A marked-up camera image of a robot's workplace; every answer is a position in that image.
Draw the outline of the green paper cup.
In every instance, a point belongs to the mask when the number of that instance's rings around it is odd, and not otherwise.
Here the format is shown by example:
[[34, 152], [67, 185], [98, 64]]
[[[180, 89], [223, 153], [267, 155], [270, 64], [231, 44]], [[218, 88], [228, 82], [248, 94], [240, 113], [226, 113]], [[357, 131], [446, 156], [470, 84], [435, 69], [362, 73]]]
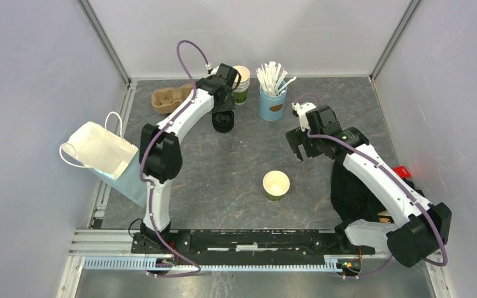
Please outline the green paper cup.
[[290, 188], [288, 176], [278, 170], [266, 173], [262, 181], [265, 196], [270, 201], [280, 201]]

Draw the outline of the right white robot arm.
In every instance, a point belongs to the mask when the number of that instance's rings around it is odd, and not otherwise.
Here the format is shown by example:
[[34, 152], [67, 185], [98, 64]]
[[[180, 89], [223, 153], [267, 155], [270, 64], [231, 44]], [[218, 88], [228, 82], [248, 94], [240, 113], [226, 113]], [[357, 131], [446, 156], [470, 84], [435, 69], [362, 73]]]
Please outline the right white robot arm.
[[334, 110], [297, 98], [291, 105], [299, 125], [286, 138], [295, 155], [334, 161], [331, 198], [342, 223], [334, 246], [388, 251], [406, 267], [425, 261], [444, 267], [452, 212], [416, 191], [379, 156], [357, 128], [343, 129]]

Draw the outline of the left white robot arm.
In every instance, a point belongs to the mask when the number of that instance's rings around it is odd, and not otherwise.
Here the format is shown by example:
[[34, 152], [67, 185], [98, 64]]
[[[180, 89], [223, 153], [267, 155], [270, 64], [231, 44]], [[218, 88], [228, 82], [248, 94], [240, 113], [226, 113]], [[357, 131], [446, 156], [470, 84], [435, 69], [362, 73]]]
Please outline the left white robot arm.
[[196, 81], [188, 75], [193, 88], [187, 99], [167, 118], [147, 124], [141, 131], [139, 176], [148, 194], [140, 234], [155, 253], [163, 253], [170, 246], [170, 192], [183, 165], [183, 138], [206, 114], [211, 115], [213, 128], [219, 133], [231, 131], [235, 124], [234, 92], [245, 76], [230, 65], [222, 63], [213, 69], [208, 59], [205, 62], [207, 77]]

